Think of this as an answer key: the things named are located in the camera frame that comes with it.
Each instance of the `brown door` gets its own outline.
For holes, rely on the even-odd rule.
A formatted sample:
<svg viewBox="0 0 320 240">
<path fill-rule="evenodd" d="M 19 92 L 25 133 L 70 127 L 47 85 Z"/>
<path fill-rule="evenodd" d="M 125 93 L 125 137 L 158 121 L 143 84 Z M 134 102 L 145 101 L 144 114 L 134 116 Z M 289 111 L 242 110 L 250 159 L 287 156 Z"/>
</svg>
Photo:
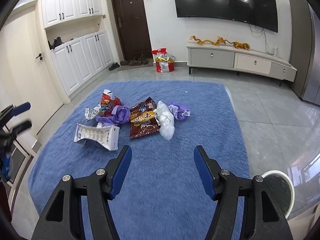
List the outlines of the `brown door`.
<svg viewBox="0 0 320 240">
<path fill-rule="evenodd" d="M 152 58 L 143 0 L 112 0 L 125 60 Z"/>
</svg>

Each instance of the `brown snack bag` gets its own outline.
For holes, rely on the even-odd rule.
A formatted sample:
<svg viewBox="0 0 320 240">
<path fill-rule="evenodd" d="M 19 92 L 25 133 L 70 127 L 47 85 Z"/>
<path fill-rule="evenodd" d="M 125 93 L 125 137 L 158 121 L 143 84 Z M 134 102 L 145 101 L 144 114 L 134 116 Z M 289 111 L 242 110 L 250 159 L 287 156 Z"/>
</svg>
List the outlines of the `brown snack bag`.
<svg viewBox="0 0 320 240">
<path fill-rule="evenodd" d="M 149 97 L 130 109 L 130 139 L 159 131 L 160 126 L 153 112 L 155 108 L 156 103 Z"/>
</svg>

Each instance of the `blue rug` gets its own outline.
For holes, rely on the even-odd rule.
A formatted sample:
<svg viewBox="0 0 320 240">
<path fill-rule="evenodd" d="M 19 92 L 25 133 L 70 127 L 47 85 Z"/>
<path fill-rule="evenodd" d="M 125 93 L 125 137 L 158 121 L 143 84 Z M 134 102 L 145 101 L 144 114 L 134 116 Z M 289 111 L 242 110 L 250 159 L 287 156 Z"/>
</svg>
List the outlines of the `blue rug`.
<svg viewBox="0 0 320 240">
<path fill-rule="evenodd" d="M 151 97 L 157 103 L 177 101 L 191 116 L 175 121 L 170 141 L 160 133 L 129 139 L 130 125 L 121 126 L 119 150 L 109 152 L 96 142 L 74 143 L 76 124 L 96 125 L 84 117 L 104 89 L 132 107 Z M 221 84 L 192 81 L 130 81 L 108 83 L 93 92 L 51 137 L 29 176 L 28 187 L 40 214 L 62 176 L 90 175 L 115 158 L 123 145 L 132 148 L 132 161 L 121 192 L 110 210 L 121 240 L 200 240 L 209 229 L 216 202 L 204 192 L 193 160 L 195 146 L 235 175 L 249 178 L 249 165 L 238 120 Z M 83 199 L 86 239 L 92 239 L 88 207 Z M 239 199 L 232 239 L 240 235 L 243 199 Z"/>
</svg>

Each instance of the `tile floor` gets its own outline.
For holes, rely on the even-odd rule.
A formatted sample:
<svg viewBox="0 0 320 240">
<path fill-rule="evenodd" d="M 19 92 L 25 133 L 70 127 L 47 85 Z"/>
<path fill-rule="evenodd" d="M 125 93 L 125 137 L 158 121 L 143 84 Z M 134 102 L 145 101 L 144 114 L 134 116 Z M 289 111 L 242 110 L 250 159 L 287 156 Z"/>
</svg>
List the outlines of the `tile floor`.
<svg viewBox="0 0 320 240">
<path fill-rule="evenodd" d="M 44 146 L 72 111 L 100 85 L 128 80 L 193 80 L 224 84 L 230 91 L 248 153 L 251 176 L 269 170 L 288 174 L 295 187 L 294 217 L 320 200 L 320 107 L 301 101 L 279 81 L 234 71 L 176 67 L 157 73 L 154 67 L 106 71 L 63 105 L 39 132 Z M 13 210 L 12 224 L 21 236 L 31 239 L 38 215 L 28 193 L 27 179 L 21 184 Z"/>
</svg>

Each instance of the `tv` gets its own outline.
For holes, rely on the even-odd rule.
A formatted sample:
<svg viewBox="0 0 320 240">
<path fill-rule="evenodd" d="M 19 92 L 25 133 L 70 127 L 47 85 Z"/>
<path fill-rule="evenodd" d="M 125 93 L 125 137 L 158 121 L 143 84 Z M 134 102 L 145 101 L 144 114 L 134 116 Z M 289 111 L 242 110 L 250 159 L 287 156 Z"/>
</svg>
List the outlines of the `tv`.
<svg viewBox="0 0 320 240">
<path fill-rule="evenodd" d="M 175 0 L 178 17 L 223 18 L 278 32 L 276 0 Z"/>
</svg>

